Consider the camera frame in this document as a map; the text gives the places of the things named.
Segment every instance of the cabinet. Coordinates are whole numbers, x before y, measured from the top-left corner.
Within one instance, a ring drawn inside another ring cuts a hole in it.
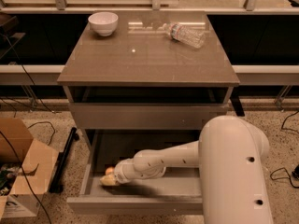
[[[117,30],[102,37],[87,25],[58,79],[91,151],[81,193],[68,202],[81,214],[201,214],[198,169],[110,189],[99,178],[138,150],[197,140],[227,112],[239,80],[204,12],[115,12]],[[202,30],[205,45],[171,40],[167,22]]]

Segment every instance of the closed drawer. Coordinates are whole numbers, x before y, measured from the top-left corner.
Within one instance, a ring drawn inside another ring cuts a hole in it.
[[[201,130],[212,118],[225,115],[222,105],[70,104],[80,129]]]
[[[69,197],[77,214],[202,215],[198,168],[167,168],[159,179],[135,180],[103,187],[100,178],[109,165],[131,158],[138,150],[161,149],[198,139],[195,131],[110,131],[97,133],[81,192]]]

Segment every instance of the bowl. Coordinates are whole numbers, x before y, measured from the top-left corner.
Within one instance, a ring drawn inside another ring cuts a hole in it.
[[[89,18],[91,28],[102,36],[111,35],[118,26],[119,16],[113,12],[96,12]]]

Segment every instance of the clear water bottle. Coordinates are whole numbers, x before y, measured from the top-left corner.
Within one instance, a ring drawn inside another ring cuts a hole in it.
[[[172,39],[197,49],[204,45],[205,33],[203,31],[197,31],[179,23],[166,23],[163,28]]]

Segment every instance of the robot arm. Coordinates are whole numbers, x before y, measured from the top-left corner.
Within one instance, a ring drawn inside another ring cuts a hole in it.
[[[261,161],[265,134],[236,117],[210,120],[199,141],[163,150],[143,150],[102,177],[103,185],[162,177],[165,167],[199,167],[206,224],[272,224]]]

